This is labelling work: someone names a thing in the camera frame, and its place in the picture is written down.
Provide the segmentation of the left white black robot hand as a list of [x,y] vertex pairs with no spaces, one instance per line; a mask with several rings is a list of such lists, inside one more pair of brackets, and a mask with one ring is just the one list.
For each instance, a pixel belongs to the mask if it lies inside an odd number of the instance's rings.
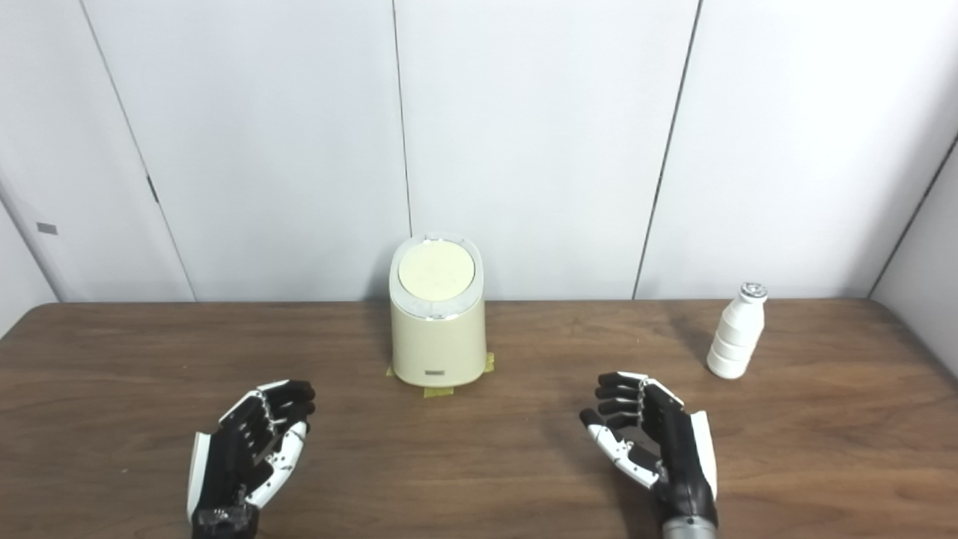
[[195,434],[187,519],[192,538],[254,538],[261,511],[297,467],[315,412],[308,381],[257,386]]

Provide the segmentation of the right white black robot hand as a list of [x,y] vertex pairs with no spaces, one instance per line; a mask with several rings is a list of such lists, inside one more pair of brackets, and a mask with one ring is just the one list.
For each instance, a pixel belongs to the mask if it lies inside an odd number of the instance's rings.
[[589,437],[650,494],[660,538],[716,538],[718,478],[707,412],[688,412],[657,379],[613,371],[597,378],[596,407],[579,412]]

